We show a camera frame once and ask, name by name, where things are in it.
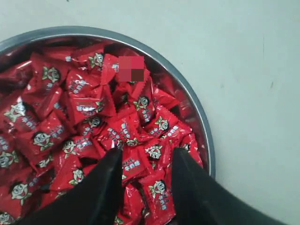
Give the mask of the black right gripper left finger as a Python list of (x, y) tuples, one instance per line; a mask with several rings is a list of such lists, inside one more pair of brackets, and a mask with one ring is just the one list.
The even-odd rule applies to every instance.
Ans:
[(112, 225), (122, 199), (122, 150), (111, 149), (63, 196), (18, 225)]

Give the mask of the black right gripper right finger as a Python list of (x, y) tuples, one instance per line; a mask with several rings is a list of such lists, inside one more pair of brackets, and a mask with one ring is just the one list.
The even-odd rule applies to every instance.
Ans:
[(211, 178), (183, 148), (172, 157), (172, 197), (179, 225), (280, 225)]

